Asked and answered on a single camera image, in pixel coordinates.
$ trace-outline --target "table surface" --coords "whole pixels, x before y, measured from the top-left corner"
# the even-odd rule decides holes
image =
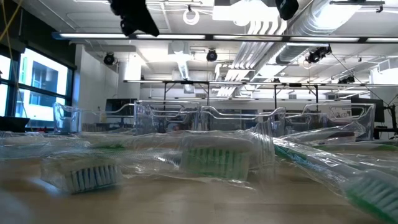
[[[0,162],[0,223],[378,223],[297,167],[264,190],[171,178],[66,195],[40,180],[38,161]]]

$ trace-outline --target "green bristles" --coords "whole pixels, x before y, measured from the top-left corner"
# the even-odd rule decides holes
[[[199,147],[183,153],[182,167],[194,174],[223,179],[246,180],[249,153],[230,149]]]
[[[364,212],[384,222],[398,223],[398,190],[383,177],[366,174],[363,178],[343,184],[343,190],[350,202]]]

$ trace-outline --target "transparent plastic bin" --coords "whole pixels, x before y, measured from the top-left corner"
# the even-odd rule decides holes
[[[138,135],[198,130],[200,103],[195,101],[139,100],[134,115]]]
[[[363,103],[312,103],[304,107],[302,114],[285,119],[285,135],[320,128],[346,126],[357,122],[366,132],[357,139],[372,140],[374,127],[374,104]]]
[[[54,103],[54,133],[75,134],[81,131],[81,109]]]
[[[259,128],[261,123],[269,123],[269,133],[273,137],[284,134],[285,108],[277,108],[271,113],[260,114],[226,114],[220,113],[212,106],[201,107],[201,127],[204,131],[235,131]]]
[[[134,116],[118,115],[125,107],[134,107],[129,103],[117,111],[88,111],[55,103],[54,133],[74,134],[90,133],[134,133]]]

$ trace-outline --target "white bristles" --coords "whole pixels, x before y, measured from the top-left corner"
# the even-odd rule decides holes
[[[68,189],[72,193],[78,193],[115,184],[117,173],[118,168],[112,165],[90,167],[71,171],[70,175],[65,176],[65,180]]]

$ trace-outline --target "computer monitor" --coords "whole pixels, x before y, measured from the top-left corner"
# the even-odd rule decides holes
[[[122,108],[123,105],[134,103],[137,99],[107,99],[106,100],[106,111],[117,111]],[[109,115],[118,115],[118,116],[133,116],[134,115],[134,106],[126,106],[118,113],[112,113]]]
[[[374,115],[374,121],[375,122],[384,122],[384,103],[382,100],[375,100],[375,99],[365,99],[365,98],[352,98],[351,97],[351,102],[352,103],[373,103],[376,105],[376,112]],[[351,109],[351,112],[353,116],[355,115],[360,115],[362,112],[362,109]]]

